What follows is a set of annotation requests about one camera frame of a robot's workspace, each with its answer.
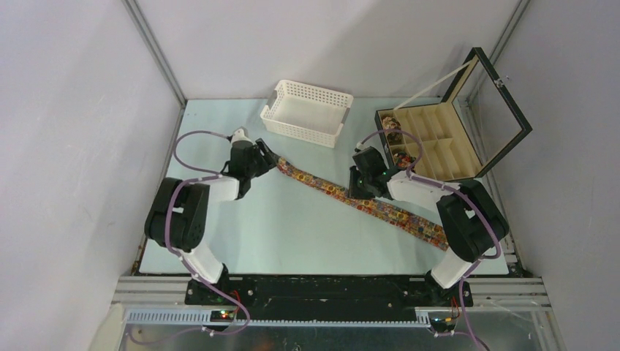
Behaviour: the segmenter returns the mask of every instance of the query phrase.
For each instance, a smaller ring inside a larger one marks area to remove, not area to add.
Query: white plastic basket
[[[260,118],[270,132],[333,148],[352,103],[349,94],[280,80]]]

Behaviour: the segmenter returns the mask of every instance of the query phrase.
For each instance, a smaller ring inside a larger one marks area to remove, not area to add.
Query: light blue table surface
[[[265,99],[191,100],[179,135],[196,129],[229,135],[238,127],[246,127],[252,140],[261,137],[273,152],[297,168],[348,186],[355,144],[377,130],[374,111],[394,107],[401,101],[356,98],[333,149],[268,132],[259,117]],[[419,99],[415,104],[431,102],[434,99]],[[381,149],[378,137],[368,144]],[[192,135],[181,142],[178,155],[191,165],[221,170],[229,158],[230,144],[217,137]],[[167,172],[169,177],[183,179],[200,175],[174,159]],[[393,203],[441,223],[437,213],[414,203]],[[244,199],[209,204],[203,240],[231,273],[425,274],[443,255],[440,249],[288,178],[277,169],[253,179]],[[140,272],[186,270],[165,248],[149,240]],[[475,273],[508,273],[503,255],[498,260],[484,261]]]

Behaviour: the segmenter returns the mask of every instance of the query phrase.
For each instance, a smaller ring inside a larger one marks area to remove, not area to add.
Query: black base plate
[[[416,320],[415,307],[450,306],[457,289],[440,301],[431,296],[422,276],[266,276],[231,275],[226,284],[256,320],[382,322]],[[186,305],[232,305],[217,301],[213,292],[191,280]],[[472,306],[464,283],[466,306]]]

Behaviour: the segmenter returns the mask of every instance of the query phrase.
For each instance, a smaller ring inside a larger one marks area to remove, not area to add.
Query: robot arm
[[[250,189],[251,180],[277,163],[277,156],[261,140],[253,143],[243,128],[230,137],[230,160],[218,178],[184,186],[174,204],[170,223],[170,245],[182,259],[210,283],[217,283],[226,268],[203,241],[209,204],[241,199]],[[144,233],[160,246],[165,243],[165,219],[168,206],[180,179],[164,178],[148,217]]]
[[[508,233],[508,223],[487,193],[475,180],[460,183],[412,181],[404,170],[388,169],[383,156],[375,148],[365,148],[353,155],[356,166],[350,168],[349,196],[356,199],[385,197],[390,200],[415,202],[430,211],[437,211],[449,245],[442,261],[426,276],[429,284],[438,284],[447,290],[479,260],[494,243],[480,218],[448,188],[458,189],[474,203],[491,225],[497,240]]]

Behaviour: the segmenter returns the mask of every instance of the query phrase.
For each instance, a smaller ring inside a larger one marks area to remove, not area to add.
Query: patterned ribbon
[[[384,222],[395,225],[416,238],[429,244],[447,250],[448,245],[441,225],[428,221],[420,216],[405,211],[389,203],[378,200],[355,200],[347,197],[347,188],[335,185],[325,179],[315,177],[291,165],[284,157],[278,159],[278,169],[281,173],[307,186],[327,194],[341,203],[370,214]]]

